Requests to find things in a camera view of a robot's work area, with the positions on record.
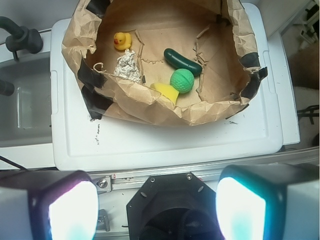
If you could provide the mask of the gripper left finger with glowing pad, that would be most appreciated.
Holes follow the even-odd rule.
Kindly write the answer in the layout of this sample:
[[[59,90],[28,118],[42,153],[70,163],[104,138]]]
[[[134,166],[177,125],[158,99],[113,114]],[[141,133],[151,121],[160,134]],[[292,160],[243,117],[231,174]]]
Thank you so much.
[[[2,240],[92,240],[99,198],[81,170],[2,171]]]

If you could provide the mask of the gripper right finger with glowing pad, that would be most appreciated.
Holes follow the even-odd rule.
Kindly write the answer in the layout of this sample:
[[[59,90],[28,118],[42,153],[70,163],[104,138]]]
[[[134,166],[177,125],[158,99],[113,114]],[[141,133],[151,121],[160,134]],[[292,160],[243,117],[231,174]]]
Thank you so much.
[[[318,240],[320,168],[228,165],[216,187],[215,207],[226,240]]]

